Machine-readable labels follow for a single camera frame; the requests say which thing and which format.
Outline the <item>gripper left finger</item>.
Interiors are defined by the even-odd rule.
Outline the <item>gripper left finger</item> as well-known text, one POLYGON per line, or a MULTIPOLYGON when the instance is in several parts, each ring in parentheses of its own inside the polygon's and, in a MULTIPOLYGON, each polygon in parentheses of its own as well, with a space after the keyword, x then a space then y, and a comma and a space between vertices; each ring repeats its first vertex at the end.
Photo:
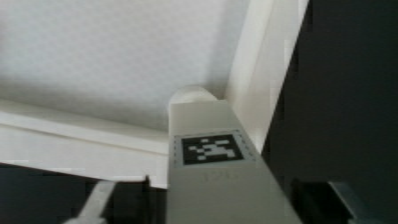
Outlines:
POLYGON ((79 214, 63 224, 166 224, 167 190, 139 182, 93 184, 79 214))

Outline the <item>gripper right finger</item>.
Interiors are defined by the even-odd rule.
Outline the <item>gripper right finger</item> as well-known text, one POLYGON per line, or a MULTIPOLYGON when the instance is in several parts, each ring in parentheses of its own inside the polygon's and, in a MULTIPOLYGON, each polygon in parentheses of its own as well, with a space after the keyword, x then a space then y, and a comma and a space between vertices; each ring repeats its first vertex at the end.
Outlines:
POLYGON ((295 179, 292 205, 304 224, 374 224, 374 216, 345 182, 295 179))

